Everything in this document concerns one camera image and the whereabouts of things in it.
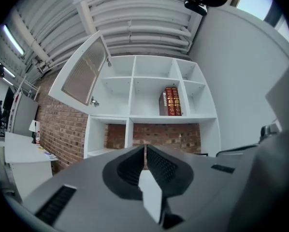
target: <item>brick wall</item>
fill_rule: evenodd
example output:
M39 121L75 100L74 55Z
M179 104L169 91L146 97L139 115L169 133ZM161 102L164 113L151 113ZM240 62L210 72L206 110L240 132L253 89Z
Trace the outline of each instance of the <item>brick wall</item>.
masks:
M105 147L124 147L125 125L108 125ZM164 145L188 153L201 152L199 124L134 124L133 145Z
M41 146L56 155L53 162L57 172L83 159L87 115L80 113L48 95L58 75L55 72L38 82L40 94L37 120L41 123Z

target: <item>book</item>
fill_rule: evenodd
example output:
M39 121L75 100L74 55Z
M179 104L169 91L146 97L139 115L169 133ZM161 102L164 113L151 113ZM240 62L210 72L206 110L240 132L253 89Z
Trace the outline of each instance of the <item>book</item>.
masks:
M159 115L168 116L168 105L165 91L163 91L159 97Z
M167 97L168 116L175 116L172 88L171 87L167 87L165 89L165 92L166 92L166 97Z
M173 90L173 101L174 101L175 115L176 116L182 116L178 89L176 87L173 87L172 90Z

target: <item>white desk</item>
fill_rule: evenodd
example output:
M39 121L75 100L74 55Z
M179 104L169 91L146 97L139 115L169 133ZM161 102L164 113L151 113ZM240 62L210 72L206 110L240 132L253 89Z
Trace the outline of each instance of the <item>white desk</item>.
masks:
M18 192L24 200L40 184L52 177L51 161L32 138L6 132L5 161L10 164Z

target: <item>lamp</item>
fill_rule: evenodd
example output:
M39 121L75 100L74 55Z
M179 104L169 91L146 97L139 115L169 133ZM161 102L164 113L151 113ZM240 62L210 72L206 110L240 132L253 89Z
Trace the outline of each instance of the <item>lamp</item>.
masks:
M40 131L40 122L39 121L36 121L36 120L32 120L30 126L29 126L29 130L32 131L32 138L33 138L33 141L32 141L32 144L35 144L36 143L36 135L35 133L37 131Z

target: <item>cabinet door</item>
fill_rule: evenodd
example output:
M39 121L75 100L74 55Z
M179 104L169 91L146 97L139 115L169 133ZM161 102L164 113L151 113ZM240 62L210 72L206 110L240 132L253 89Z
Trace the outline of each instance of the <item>cabinet door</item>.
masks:
M49 95L83 113L92 115L92 92L101 69L111 65L111 55L100 31L84 42L66 62Z

